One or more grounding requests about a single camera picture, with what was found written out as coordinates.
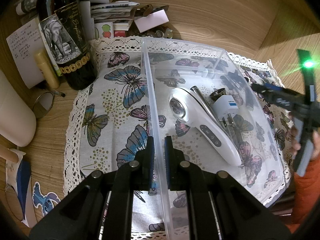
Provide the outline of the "person right hand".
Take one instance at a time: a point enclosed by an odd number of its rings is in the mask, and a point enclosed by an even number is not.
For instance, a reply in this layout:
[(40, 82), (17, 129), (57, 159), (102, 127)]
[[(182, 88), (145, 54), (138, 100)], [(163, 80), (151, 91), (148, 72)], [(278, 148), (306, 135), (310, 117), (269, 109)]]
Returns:
[[(291, 135), (292, 135), (292, 140), (291, 140), (291, 152), (293, 154), (293, 156), (296, 156), (298, 150), (300, 150), (301, 145), (300, 143), (298, 143), (298, 141), (296, 140), (296, 136), (298, 134), (298, 130), (295, 128), (295, 126), (293, 126), (291, 128)], [(318, 158), (319, 156), (319, 148), (320, 148), (320, 138), (319, 138), (319, 133), (317, 131), (313, 132), (313, 154), (311, 157), (311, 161), (314, 161)]]

